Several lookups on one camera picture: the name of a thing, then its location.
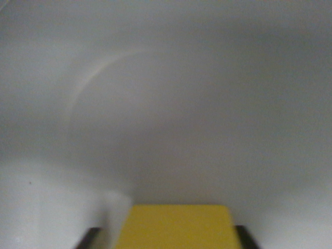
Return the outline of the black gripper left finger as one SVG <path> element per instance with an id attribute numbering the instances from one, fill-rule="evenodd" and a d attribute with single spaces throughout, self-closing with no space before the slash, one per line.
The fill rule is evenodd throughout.
<path id="1" fill-rule="evenodd" d="M 84 236 L 76 245 L 75 249 L 93 249 L 102 248 L 104 246 L 104 229 L 100 227 L 92 227 L 87 229 Z"/>

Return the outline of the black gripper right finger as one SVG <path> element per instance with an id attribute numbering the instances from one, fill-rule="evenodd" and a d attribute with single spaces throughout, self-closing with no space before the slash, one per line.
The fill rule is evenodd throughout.
<path id="1" fill-rule="evenodd" d="M 249 230 L 243 225 L 235 226 L 242 249 L 261 249 Z"/>

